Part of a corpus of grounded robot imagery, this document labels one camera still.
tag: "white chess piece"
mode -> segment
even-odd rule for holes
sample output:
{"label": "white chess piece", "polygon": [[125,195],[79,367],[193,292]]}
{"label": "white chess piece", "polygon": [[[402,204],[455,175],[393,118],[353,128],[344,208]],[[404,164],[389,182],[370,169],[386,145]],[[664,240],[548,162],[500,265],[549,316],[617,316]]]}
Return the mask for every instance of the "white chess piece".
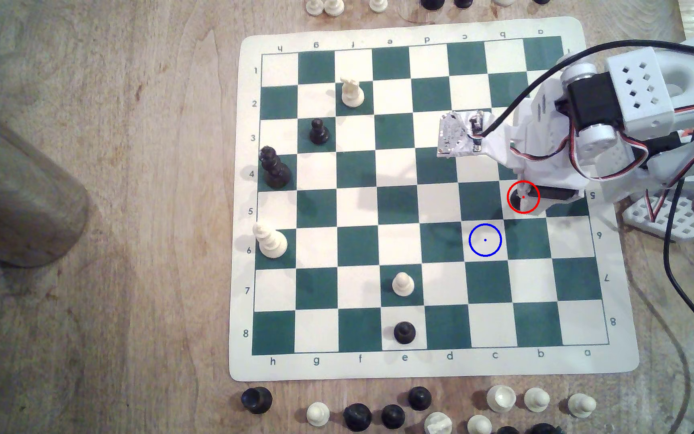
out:
{"label": "white chess piece", "polygon": [[543,389],[532,388],[524,394],[524,403],[529,411],[539,413],[547,409],[547,405],[551,403],[551,397]]}
{"label": "white chess piece", "polygon": [[316,16],[323,13],[323,0],[307,0],[307,14]]}
{"label": "white chess piece", "polygon": [[322,402],[313,402],[307,408],[307,422],[312,426],[323,426],[329,422],[331,412]]}
{"label": "white chess piece", "polygon": [[342,85],[342,103],[348,107],[357,107],[363,104],[365,96],[363,95],[363,89],[360,88],[360,84],[356,80],[344,77],[339,79],[344,84]]}
{"label": "white chess piece", "polygon": [[440,411],[430,413],[425,419],[425,434],[451,434],[451,419]]}
{"label": "white chess piece", "polygon": [[575,393],[567,402],[569,412],[576,418],[587,418],[596,410],[596,400],[582,393]]}
{"label": "white chess piece", "polygon": [[344,0],[325,0],[325,13],[331,16],[342,15],[345,11]]}
{"label": "white chess piece", "polygon": [[288,248],[288,240],[280,231],[268,228],[264,223],[256,222],[253,225],[253,234],[258,240],[258,248],[267,258],[274,260],[283,256]]}
{"label": "white chess piece", "polygon": [[414,280],[401,271],[392,279],[392,291],[401,297],[406,297],[414,291]]}
{"label": "white chess piece", "polygon": [[491,434],[491,422],[484,415],[475,415],[467,421],[467,434]]}
{"label": "white chess piece", "polygon": [[369,0],[369,7],[376,13],[384,12],[387,9],[387,0]]}
{"label": "white chess piece", "polygon": [[516,403],[516,392],[507,386],[493,386],[487,392],[487,404],[489,408],[498,412],[505,413],[513,408]]}

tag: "black pawn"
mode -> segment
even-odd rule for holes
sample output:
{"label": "black pawn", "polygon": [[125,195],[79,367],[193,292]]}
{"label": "black pawn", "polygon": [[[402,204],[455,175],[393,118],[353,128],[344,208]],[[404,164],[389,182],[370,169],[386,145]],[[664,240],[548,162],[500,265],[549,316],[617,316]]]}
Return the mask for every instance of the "black pawn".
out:
{"label": "black pawn", "polygon": [[312,130],[309,132],[309,140],[314,143],[321,145],[331,138],[331,133],[328,127],[323,125],[323,119],[313,119],[312,120]]}
{"label": "black pawn", "polygon": [[351,404],[342,416],[345,418],[347,429],[352,432],[365,431],[371,425],[371,410],[361,403]]}
{"label": "black pawn", "polygon": [[417,411],[427,410],[433,403],[433,396],[430,391],[422,386],[412,387],[409,390],[409,405]]}
{"label": "black pawn", "polygon": [[443,7],[445,1],[446,0],[422,0],[420,3],[422,3],[422,7],[428,11],[437,11]]}
{"label": "black pawn", "polygon": [[382,425],[387,429],[399,429],[406,421],[406,413],[399,405],[390,404],[382,410]]}
{"label": "black pawn", "polygon": [[272,393],[267,388],[258,386],[244,391],[240,396],[240,401],[248,411],[260,415],[272,407]]}
{"label": "black pawn", "polygon": [[291,181],[291,169],[280,161],[275,149],[264,146],[258,152],[258,161],[264,168],[264,182],[272,188],[283,188]]}
{"label": "black pawn", "polygon": [[416,329],[414,324],[409,321],[401,321],[396,324],[395,330],[392,331],[395,339],[399,344],[410,344],[412,340],[416,337]]}
{"label": "black pawn", "polygon": [[538,423],[529,430],[529,434],[564,434],[564,430],[550,423]]}

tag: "chessboard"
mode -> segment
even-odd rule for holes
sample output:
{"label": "chessboard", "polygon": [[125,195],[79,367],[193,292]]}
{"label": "chessboard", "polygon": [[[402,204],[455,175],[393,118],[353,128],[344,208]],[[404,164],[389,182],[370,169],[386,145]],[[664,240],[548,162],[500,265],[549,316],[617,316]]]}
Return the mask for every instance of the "chessboard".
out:
{"label": "chessboard", "polygon": [[[516,174],[437,158],[448,111],[501,113],[565,53],[574,18],[258,35],[237,89],[230,373],[239,381],[630,371],[639,363],[612,204],[540,215]],[[341,77],[365,100],[342,103]],[[313,118],[331,137],[308,138]],[[293,175],[264,182],[261,147]],[[255,222],[282,232],[277,259]],[[400,297],[400,271],[415,290]],[[393,328],[409,321],[416,338]]]}

